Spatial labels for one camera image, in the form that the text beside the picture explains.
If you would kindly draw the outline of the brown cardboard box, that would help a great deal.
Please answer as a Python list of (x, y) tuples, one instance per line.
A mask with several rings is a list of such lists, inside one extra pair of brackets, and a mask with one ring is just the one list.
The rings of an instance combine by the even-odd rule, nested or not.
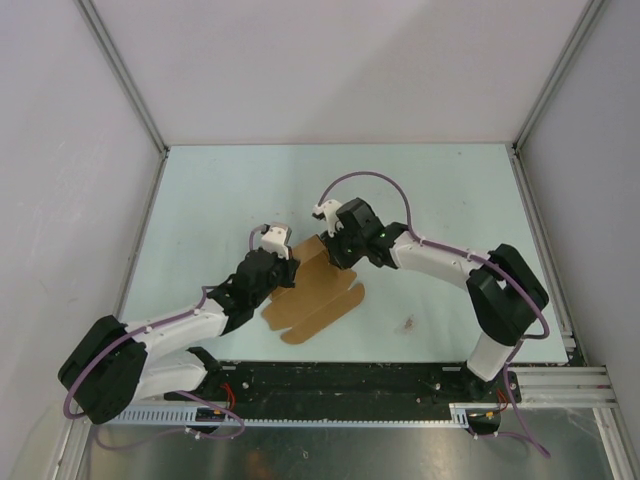
[(284, 343), (299, 345), (358, 307), (366, 290), (355, 271), (329, 262), (328, 250), (317, 235), (297, 245), (293, 255), (300, 261), (295, 286), (277, 288), (262, 317)]

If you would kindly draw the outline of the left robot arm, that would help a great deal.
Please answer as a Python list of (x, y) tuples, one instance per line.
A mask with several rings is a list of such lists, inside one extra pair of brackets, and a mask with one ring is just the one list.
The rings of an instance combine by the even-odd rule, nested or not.
[(221, 376), (202, 341), (239, 329), (277, 288), (294, 287), (299, 266), (291, 254), (258, 248), (223, 283), (203, 287), (184, 312), (129, 324), (100, 318), (58, 372), (67, 391), (64, 415), (99, 425), (150, 397), (214, 397)]

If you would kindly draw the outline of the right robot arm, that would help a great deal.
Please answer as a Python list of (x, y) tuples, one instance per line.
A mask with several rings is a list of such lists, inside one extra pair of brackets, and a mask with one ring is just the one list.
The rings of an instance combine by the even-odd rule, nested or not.
[(539, 318), (549, 296), (513, 246), (481, 256), (418, 237), (407, 224), (384, 225), (364, 200), (328, 200), (312, 216), (326, 222), (320, 239), (329, 262), (341, 270), (367, 259), (378, 268), (408, 270), (466, 291), (481, 333), (449, 394), (484, 401), (497, 389), (507, 360)]

